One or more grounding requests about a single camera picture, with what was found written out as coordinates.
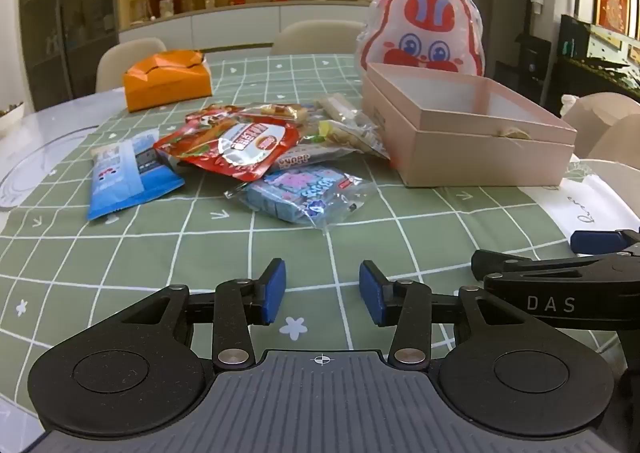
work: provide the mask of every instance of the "orange box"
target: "orange box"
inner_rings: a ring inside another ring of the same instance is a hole
[[[211,95],[211,74],[200,52],[160,52],[122,76],[127,110],[137,112],[179,100]]]
[[[574,150],[574,128],[488,78],[372,63],[362,97],[407,186],[556,186]]]

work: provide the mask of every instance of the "black cabinet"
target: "black cabinet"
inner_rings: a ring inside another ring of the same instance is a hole
[[[19,4],[34,108],[94,93],[98,62],[118,42],[113,0],[19,0]]]

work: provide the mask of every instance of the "orange paper bag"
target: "orange paper bag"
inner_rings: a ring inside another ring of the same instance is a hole
[[[123,75],[127,110],[211,95],[211,74],[204,55],[193,50],[160,52],[133,65]]]

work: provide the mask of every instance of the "cabinet door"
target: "cabinet door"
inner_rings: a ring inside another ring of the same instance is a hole
[[[73,96],[93,94],[100,58],[118,42],[113,0],[60,0],[60,18]]]
[[[168,19],[120,32],[121,43],[141,38],[161,39],[167,50],[193,49],[191,18]]]
[[[362,5],[286,5],[280,8],[280,30],[308,19],[341,19],[364,23],[368,8]]]
[[[56,0],[18,0],[24,65],[35,110],[71,99],[58,37]]]
[[[265,6],[197,14],[193,20],[196,49],[273,43],[280,31],[280,7]]]

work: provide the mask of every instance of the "gray ribbed surface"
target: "gray ribbed surface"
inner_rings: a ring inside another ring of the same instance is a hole
[[[35,453],[614,453],[591,431],[553,441],[492,435],[460,419],[422,373],[373,352],[269,352],[223,373],[180,422],[123,441],[53,432]]]

